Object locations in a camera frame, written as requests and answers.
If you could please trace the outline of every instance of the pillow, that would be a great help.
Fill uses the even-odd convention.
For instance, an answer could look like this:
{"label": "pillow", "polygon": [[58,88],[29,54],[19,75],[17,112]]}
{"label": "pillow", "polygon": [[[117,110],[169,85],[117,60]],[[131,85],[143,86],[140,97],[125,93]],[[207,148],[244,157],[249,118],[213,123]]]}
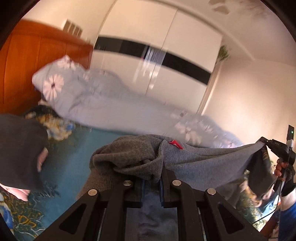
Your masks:
{"label": "pillow", "polygon": [[32,78],[33,85],[44,95],[46,101],[65,115],[77,101],[79,96],[90,92],[81,81],[85,69],[75,63],[69,56],[64,56],[37,71]]}

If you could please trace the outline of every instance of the white wall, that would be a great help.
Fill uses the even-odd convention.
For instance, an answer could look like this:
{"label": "white wall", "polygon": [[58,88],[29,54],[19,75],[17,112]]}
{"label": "white wall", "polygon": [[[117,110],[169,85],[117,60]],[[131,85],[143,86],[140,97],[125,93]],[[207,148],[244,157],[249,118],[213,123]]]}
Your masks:
{"label": "white wall", "polygon": [[296,127],[296,68],[273,61],[231,58],[222,64],[204,111],[245,144],[261,136],[286,142]]}
{"label": "white wall", "polygon": [[62,28],[66,19],[83,29],[81,38],[96,42],[99,30],[115,0],[41,0],[25,16]]}

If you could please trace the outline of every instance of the red tag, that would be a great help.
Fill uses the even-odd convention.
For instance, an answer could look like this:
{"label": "red tag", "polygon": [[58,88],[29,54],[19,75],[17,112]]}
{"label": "red tag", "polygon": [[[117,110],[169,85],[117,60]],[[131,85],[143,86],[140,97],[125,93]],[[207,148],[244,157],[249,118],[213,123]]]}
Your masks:
{"label": "red tag", "polygon": [[176,147],[178,147],[179,149],[183,150],[183,147],[176,140],[172,140],[169,143],[176,146]]}

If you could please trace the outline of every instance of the ceiling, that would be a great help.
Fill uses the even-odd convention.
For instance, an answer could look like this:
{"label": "ceiling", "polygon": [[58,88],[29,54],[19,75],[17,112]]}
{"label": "ceiling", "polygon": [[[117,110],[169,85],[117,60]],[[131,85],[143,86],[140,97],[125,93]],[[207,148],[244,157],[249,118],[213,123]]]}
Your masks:
{"label": "ceiling", "polygon": [[230,55],[296,66],[296,42],[260,0],[160,0],[186,11],[223,34]]}

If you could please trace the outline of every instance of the black stripe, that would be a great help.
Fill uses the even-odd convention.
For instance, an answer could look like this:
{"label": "black stripe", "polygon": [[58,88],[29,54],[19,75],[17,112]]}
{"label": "black stripe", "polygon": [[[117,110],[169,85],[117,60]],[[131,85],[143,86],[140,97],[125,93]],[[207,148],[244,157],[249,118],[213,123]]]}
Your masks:
{"label": "black stripe", "polygon": [[162,65],[186,74],[206,85],[208,84],[211,76],[211,73],[208,71],[168,52],[165,54]]}
{"label": "black stripe", "polygon": [[206,85],[208,84],[211,75],[211,73],[209,73],[207,70],[204,70],[201,67],[185,59],[177,57],[176,55],[173,55],[169,52],[163,52],[160,49],[151,47],[149,45],[129,40],[98,37],[94,49],[127,54],[138,58],[146,58],[149,50],[153,49],[154,52],[152,58],[150,59],[150,61],[152,62],[160,64],[159,62],[157,62],[157,59],[159,53],[162,52],[165,54],[165,57],[161,64],[163,66],[179,71]]}

